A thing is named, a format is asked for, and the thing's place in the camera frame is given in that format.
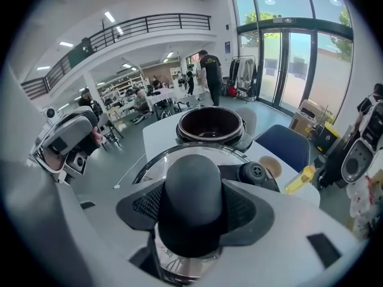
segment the blue chair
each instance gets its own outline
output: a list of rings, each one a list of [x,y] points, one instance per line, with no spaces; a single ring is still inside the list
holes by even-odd
[[[255,141],[300,172],[310,162],[310,143],[301,134],[276,124],[257,136]]]

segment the black t-shirt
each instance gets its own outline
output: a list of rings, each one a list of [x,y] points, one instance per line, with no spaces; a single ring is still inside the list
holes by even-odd
[[[189,77],[189,84],[194,84],[193,73],[189,70],[186,75]]]
[[[376,101],[383,100],[383,98],[380,96],[374,95],[373,97],[375,98]],[[358,112],[361,112],[363,115],[366,115],[369,112],[371,106],[372,106],[372,103],[370,99],[364,98],[364,100],[360,102],[360,104],[358,105],[357,109],[358,109]]]
[[[206,80],[207,82],[221,81],[220,77],[220,60],[217,56],[206,55],[199,62],[201,69],[206,69]]]
[[[90,99],[84,99],[83,97],[80,98],[78,101],[78,106],[90,106],[92,107],[92,104],[90,103],[92,100]]]

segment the yellow object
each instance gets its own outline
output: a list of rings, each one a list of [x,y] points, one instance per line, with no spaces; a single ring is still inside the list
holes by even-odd
[[[292,194],[297,191],[300,187],[310,183],[314,177],[316,169],[314,166],[306,166],[303,168],[302,172],[294,178],[286,187],[285,192],[287,194]]]
[[[332,134],[332,135],[334,135],[336,138],[339,138],[340,137],[340,135],[339,135],[339,133],[336,131],[336,130],[334,130],[334,127],[333,127],[333,125],[331,124],[331,123],[329,123],[329,122],[325,122],[324,123],[324,127]]]

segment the chair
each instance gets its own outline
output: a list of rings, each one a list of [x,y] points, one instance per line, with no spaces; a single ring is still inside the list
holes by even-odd
[[[246,133],[254,138],[257,125],[257,114],[250,108],[242,107],[235,111],[246,122]]]
[[[310,143],[301,134],[276,124],[255,138],[255,141],[300,172],[310,163]]]
[[[109,120],[109,115],[104,112],[100,115],[99,121],[97,126],[100,129],[100,134],[104,136],[106,139],[108,139],[110,142],[117,142],[117,144],[120,146],[117,137],[113,133],[113,129],[121,136],[121,138],[124,138],[124,136],[121,135],[121,133],[114,127],[113,123]]]

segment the floor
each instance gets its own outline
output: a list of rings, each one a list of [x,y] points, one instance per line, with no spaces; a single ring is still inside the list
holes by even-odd
[[[202,104],[212,104],[209,93],[201,94],[200,97]],[[182,99],[182,101],[197,104],[196,98],[190,96]],[[233,110],[247,106],[255,110],[257,113],[256,135],[264,132],[274,124],[282,124],[288,127],[291,121],[290,116],[260,102],[246,103],[240,99],[221,97],[220,106]],[[123,139],[119,140],[121,147],[116,143],[107,143],[107,150],[99,148],[89,157],[84,176],[75,179],[72,183],[76,195],[113,190],[116,185],[121,187],[129,186],[133,182],[135,176],[146,164],[142,130],[157,121],[156,117],[152,115],[151,118],[134,125],[129,122],[134,117],[134,114],[130,115],[124,118],[125,123],[118,122],[116,124],[124,136]],[[312,160],[316,158],[316,154],[318,154],[317,150],[312,148]],[[347,225],[349,223],[349,199],[345,190],[337,186],[330,186],[320,191],[320,195],[320,208],[341,224]]]

